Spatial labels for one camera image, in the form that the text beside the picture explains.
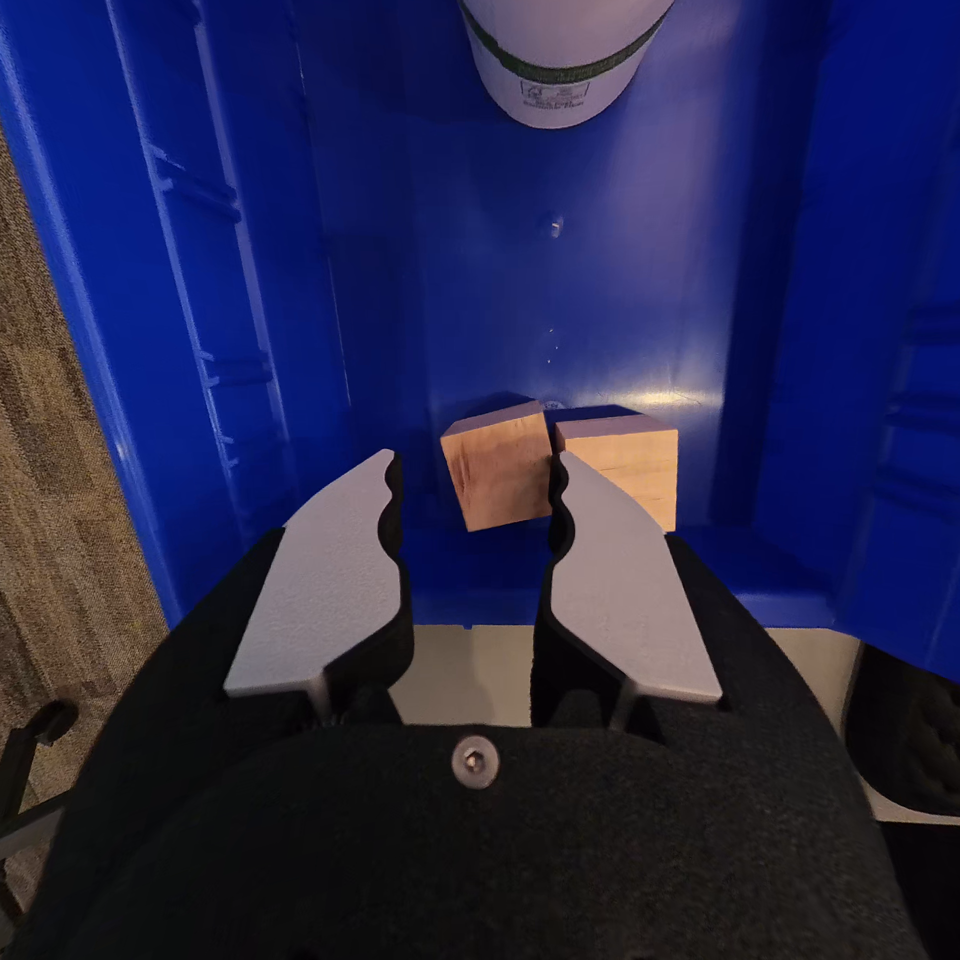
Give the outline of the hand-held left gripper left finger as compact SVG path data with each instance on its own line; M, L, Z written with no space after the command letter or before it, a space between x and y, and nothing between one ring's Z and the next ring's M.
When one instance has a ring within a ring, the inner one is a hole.
M402 499L402 458L381 449L286 521L223 682L228 698L303 694L332 723L359 694L402 678L414 655Z

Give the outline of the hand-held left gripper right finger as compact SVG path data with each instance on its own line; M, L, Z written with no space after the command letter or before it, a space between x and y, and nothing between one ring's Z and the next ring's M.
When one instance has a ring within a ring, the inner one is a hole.
M553 460L550 558L534 620L531 723L653 734L655 700L723 701L666 534L572 452Z

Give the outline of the wooden cube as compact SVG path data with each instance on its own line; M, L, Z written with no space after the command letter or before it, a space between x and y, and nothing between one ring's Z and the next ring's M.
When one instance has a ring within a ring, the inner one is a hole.
M553 450L541 402L460 419L439 442L468 532L551 514Z
M560 420L556 448L618 486L670 533L676 529L679 432L648 414Z

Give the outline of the blue plastic bin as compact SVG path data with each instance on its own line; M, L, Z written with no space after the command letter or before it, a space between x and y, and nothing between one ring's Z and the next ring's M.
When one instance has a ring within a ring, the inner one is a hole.
M2 115L162 611L381 449L419 623L530 623L439 438L678 430L678 532L768 627L958 680L958 2L674 2L522 126L457 2L2 2Z

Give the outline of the white paper cup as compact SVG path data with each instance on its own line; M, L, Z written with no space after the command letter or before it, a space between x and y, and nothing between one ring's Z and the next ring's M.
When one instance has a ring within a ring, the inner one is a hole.
M605 111L626 90L672 1L459 1L493 102L534 129Z

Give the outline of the black chair frame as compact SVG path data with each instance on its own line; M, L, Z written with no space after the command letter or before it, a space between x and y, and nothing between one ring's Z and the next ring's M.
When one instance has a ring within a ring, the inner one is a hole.
M66 735L78 718L73 702L44 705L26 726L14 728L1 756L1 948L12 941L23 910L9 886L6 861L30 847L51 840L58 829L72 790L43 800L25 812L25 796L37 748L50 747Z

